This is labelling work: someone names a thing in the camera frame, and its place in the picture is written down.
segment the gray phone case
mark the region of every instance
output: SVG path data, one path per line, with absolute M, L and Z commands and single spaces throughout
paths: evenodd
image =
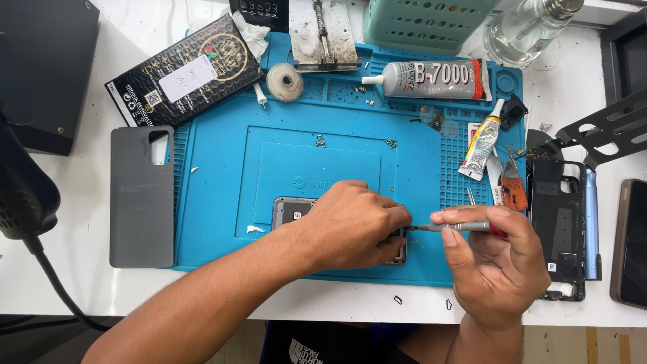
M 170 163 L 152 165 L 149 135 L 169 133 Z M 173 128 L 119 128 L 110 134 L 110 265 L 173 264 Z

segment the orange pry tool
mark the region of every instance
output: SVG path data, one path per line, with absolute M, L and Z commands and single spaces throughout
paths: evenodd
M 510 161 L 503 163 L 503 172 L 499 178 L 499 184 L 503 187 L 506 207 L 520 212 L 528 209 L 528 197 L 523 186 L 523 179 Z

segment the smartphone back cover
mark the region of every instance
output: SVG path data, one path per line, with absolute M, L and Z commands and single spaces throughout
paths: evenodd
M 119 128 L 110 134 L 110 265 L 115 268 L 173 264 L 173 163 L 153 165 L 150 141 L 173 128 Z
M 573 193 L 561 188 L 564 165 L 579 167 L 569 177 Z M 584 281 L 584 191 L 586 168 L 582 163 L 538 159 L 532 180 L 532 227 L 542 241 L 543 259 L 553 282 Z

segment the the north face logo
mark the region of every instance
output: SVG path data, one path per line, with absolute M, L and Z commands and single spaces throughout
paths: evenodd
M 309 349 L 292 339 L 290 344 L 290 360 L 294 364 L 323 364 L 323 360 L 317 359 L 319 352 Z

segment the glass bottle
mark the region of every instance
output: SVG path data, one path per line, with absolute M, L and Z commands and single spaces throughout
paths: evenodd
M 583 4 L 584 0 L 525 0 L 485 27 L 483 45 L 497 63 L 525 67 L 561 33 Z

